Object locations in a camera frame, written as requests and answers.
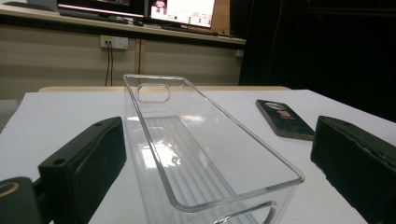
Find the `black cable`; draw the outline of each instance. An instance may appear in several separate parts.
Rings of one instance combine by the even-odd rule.
[[[113,47],[111,46],[111,42],[110,42],[110,54],[111,54],[110,83],[111,86],[113,86]]]
[[[105,82],[105,86],[107,85],[108,67],[110,66],[110,49],[109,49],[109,45],[108,45],[108,42],[107,42],[107,41],[106,41],[106,45],[107,45],[107,73],[106,73],[106,82]]]
[[[140,66],[141,66],[141,64],[140,64],[140,62],[142,62],[142,41],[144,41],[144,40],[139,40],[140,42],[139,42],[139,61],[138,61],[138,65],[137,65],[137,74],[138,75],[140,75],[141,73],[141,71],[140,71]]]

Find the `desk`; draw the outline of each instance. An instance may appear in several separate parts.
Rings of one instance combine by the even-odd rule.
[[[239,38],[196,35],[167,31],[157,28],[140,27],[132,24],[118,24],[106,21],[85,20],[61,16],[58,12],[36,10],[24,7],[11,7],[5,5],[0,5],[0,19],[1,23],[33,26],[51,30],[66,30],[98,35],[107,34],[224,48],[241,49],[246,43],[246,40]]]
[[[288,104],[312,128],[319,115],[343,119],[396,146],[396,123],[308,90],[204,91],[304,176],[282,224],[366,223],[309,160],[312,142],[273,133],[255,106],[257,99]],[[123,117],[123,93],[116,91],[31,92],[0,134],[0,179],[39,178],[37,165],[98,120]],[[128,158],[91,223],[146,223],[134,166]]]

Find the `smartphone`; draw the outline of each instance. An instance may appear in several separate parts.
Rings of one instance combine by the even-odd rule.
[[[314,140],[315,132],[288,105],[257,100],[256,106],[276,135],[304,140]]]

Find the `computer screen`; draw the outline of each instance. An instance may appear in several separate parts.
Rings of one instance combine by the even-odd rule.
[[[149,0],[148,19],[210,28],[215,0]]]
[[[58,0],[58,8],[98,15],[144,18],[147,0]]]

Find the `dark background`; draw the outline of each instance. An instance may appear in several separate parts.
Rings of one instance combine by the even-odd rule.
[[[231,15],[243,0],[232,0]],[[239,85],[309,89],[396,122],[396,2],[250,2]]]

